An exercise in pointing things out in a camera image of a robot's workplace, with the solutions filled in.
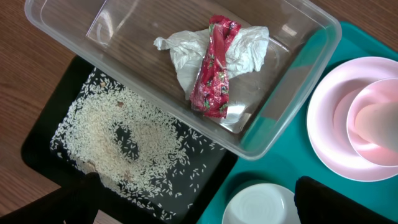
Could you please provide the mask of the red snack wrapper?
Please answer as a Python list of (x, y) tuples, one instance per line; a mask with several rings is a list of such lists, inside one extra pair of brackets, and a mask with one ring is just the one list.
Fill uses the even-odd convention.
[(226, 53), (241, 24), (214, 15), (209, 20), (209, 43), (190, 94), (191, 108), (211, 118), (225, 118), (229, 103)]

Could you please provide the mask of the white bowl with rice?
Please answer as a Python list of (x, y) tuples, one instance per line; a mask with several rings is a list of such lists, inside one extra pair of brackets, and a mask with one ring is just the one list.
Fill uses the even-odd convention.
[(294, 193), (272, 183), (240, 185), (225, 208), (223, 224), (300, 224)]

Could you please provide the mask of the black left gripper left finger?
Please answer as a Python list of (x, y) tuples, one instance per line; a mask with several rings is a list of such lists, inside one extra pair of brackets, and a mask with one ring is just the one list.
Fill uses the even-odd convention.
[(61, 187), (46, 196), (1, 217), (1, 224), (94, 222), (99, 210), (101, 181), (89, 173), (79, 182)]

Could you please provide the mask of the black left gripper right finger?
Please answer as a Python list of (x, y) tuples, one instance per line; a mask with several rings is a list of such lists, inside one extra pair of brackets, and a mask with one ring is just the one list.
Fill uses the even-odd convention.
[(308, 176), (296, 181), (294, 202), (301, 224), (397, 224)]

